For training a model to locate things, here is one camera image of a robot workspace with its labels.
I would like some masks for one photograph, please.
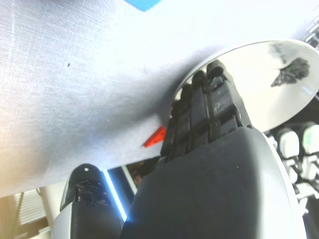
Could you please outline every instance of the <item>cable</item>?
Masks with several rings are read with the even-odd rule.
[[[19,199],[18,207],[16,208],[15,218],[14,218],[14,221],[13,221],[12,233],[11,233],[11,237],[10,237],[11,239],[14,239],[15,228],[16,228],[16,224],[17,224],[17,222],[18,222],[18,218],[19,218],[19,214],[20,214],[20,210],[21,210],[21,205],[22,205],[23,197],[24,197],[24,192],[22,192],[22,193],[20,194],[20,199]]]

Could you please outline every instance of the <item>blue object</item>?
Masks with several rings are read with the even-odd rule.
[[[155,6],[160,0],[125,0],[142,11],[147,11]]]

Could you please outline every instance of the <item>light strip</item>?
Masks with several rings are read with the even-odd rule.
[[[103,171],[103,173],[104,173],[104,176],[105,176],[105,178],[106,178],[106,182],[108,183],[109,188],[110,188],[110,190],[111,190],[111,193],[112,193],[112,195],[113,195],[113,198],[114,198],[114,200],[115,200],[115,203],[116,203],[116,205],[118,206],[118,209],[119,209],[120,214],[121,214],[121,216],[122,216],[122,218],[123,218],[123,221],[125,222],[126,219],[127,219],[127,216],[126,216],[126,213],[125,213],[124,208],[123,208],[123,206],[122,206],[122,203],[121,203],[121,201],[120,201],[120,198],[119,198],[119,196],[118,196],[118,194],[117,194],[117,192],[116,192],[116,190],[115,190],[115,187],[114,187],[114,185],[113,185],[113,183],[112,183],[112,180],[111,180],[111,178],[110,178],[110,175],[109,175],[109,173],[108,173],[107,170]]]

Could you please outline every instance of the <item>red object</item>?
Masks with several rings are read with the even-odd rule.
[[[159,127],[158,130],[156,130],[156,132],[153,133],[153,135],[149,137],[148,140],[146,140],[146,142],[144,143],[144,147],[147,148],[152,146],[153,144],[163,141],[165,138],[165,134],[166,129],[163,126]]]

